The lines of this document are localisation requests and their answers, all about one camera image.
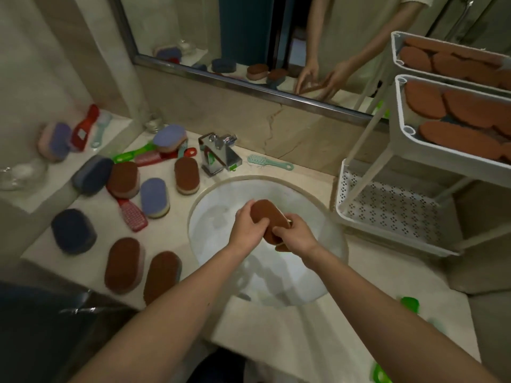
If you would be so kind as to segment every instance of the hand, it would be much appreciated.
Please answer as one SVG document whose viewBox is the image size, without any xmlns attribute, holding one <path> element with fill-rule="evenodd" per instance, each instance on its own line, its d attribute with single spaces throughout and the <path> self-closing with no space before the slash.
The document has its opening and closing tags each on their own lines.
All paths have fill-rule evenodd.
<svg viewBox="0 0 511 383">
<path fill-rule="evenodd" d="M 266 228 L 270 224 L 270 219 L 262 218 L 258 223 L 252 221 L 250 209 L 255 200 L 249 200 L 247 203 L 236 211 L 236 220 L 233 229 L 230 232 L 228 247 L 247 256 L 259 244 L 263 238 Z"/>
<path fill-rule="evenodd" d="M 298 76 L 298 80 L 296 82 L 296 86 L 294 87 L 294 93 L 296 95 L 300 94 L 302 87 L 304 88 L 307 83 L 316 83 L 318 79 L 319 73 L 319 64 L 317 60 L 308 61 L 305 64 L 305 67 L 300 72 Z"/>
<path fill-rule="evenodd" d="M 284 214 L 291 220 L 291 228 L 273 227 L 273 233 L 284 241 L 287 248 L 298 255 L 305 266 L 312 268 L 317 249 L 321 248 L 305 220 L 295 213 Z"/>
<path fill-rule="evenodd" d="M 317 97 L 318 101 L 329 101 L 348 81 L 348 78 L 356 71 L 353 64 L 347 60 L 337 63 L 332 71 L 329 72 L 325 78 L 323 85 L 325 88 L 320 96 Z"/>
</svg>

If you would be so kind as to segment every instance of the forearm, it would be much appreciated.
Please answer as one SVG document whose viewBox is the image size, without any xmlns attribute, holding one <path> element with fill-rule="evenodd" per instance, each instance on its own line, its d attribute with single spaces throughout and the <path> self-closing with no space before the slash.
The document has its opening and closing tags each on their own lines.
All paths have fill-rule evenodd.
<svg viewBox="0 0 511 383">
<path fill-rule="evenodd" d="M 394 31 L 407 31 L 424 8 L 420 2 L 410 1 L 399 6 L 394 14 L 378 32 L 378 34 L 355 56 L 349 59 L 352 72 L 355 72 L 368 61 L 380 54 L 390 40 L 390 34 Z"/>
<path fill-rule="evenodd" d="M 167 381 L 244 258 L 229 247 L 219 251 L 136 315 L 72 382 Z"/>
<path fill-rule="evenodd" d="M 480 363 L 429 323 L 330 252 L 318 250 L 313 269 L 392 381 L 497 382 Z"/>
<path fill-rule="evenodd" d="M 323 31 L 324 14 L 330 0 L 312 0 L 307 18 L 307 62 L 317 61 L 319 41 Z"/>
</svg>

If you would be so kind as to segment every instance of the mirror frame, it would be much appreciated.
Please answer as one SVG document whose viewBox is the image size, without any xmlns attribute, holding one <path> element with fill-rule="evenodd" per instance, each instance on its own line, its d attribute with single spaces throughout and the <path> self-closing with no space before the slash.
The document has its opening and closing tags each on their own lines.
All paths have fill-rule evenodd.
<svg viewBox="0 0 511 383">
<path fill-rule="evenodd" d="M 124 12 L 122 1 L 108 0 L 108 2 L 112 8 L 112 13 L 117 22 L 117 26 L 123 38 L 128 55 L 131 59 L 131 62 L 135 65 L 182 76 L 190 80 L 207 83 L 209 85 L 223 89 L 237 91 L 256 98 L 265 99 L 266 101 L 281 103 L 285 106 L 305 110 L 309 113 L 323 115 L 328 118 L 347 122 L 353 125 L 361 126 L 363 128 L 365 128 L 368 122 L 373 118 L 373 115 L 362 113 L 356 110 L 336 105 L 330 105 L 329 103 L 315 101 L 313 99 L 304 98 L 302 96 L 279 90 L 271 90 L 266 87 L 261 87 L 257 84 L 243 82 L 227 76 L 215 75 L 207 71 L 200 71 L 192 67 L 170 63 L 164 60 L 156 59 L 154 57 L 143 55 L 138 52 L 137 44 L 131 33 L 131 28 L 126 13 Z M 388 127 L 388 120 L 382 118 L 376 125 L 375 130 L 388 133 Z"/>
</svg>

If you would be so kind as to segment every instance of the faucet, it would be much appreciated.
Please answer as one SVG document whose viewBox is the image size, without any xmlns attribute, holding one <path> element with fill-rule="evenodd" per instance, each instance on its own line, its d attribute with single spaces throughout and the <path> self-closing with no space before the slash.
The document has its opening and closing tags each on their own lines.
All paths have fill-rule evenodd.
<svg viewBox="0 0 511 383">
<path fill-rule="evenodd" d="M 238 138 L 225 134 L 221 137 L 215 133 L 199 137 L 199 147 L 202 156 L 202 169 L 211 177 L 222 171 L 235 170 L 242 164 L 241 157 L 231 149 Z"/>
</svg>

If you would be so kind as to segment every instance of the white sink basin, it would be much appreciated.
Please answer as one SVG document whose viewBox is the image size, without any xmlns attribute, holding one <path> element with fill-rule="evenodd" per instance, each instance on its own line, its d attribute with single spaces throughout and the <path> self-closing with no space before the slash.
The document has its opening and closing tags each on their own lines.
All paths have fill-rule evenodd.
<svg viewBox="0 0 511 383">
<path fill-rule="evenodd" d="M 324 247 L 348 261 L 348 246 L 341 227 L 330 219 L 325 206 L 278 182 L 247 179 L 220 183 L 192 210 L 188 236 L 200 265 L 227 244 L 234 214 L 250 199 L 268 199 L 284 213 L 299 214 Z M 264 240 L 234 276 L 238 296 L 262 305 L 301 305 L 327 292 L 319 277 L 300 258 L 292 253 L 276 252 Z"/>
</svg>

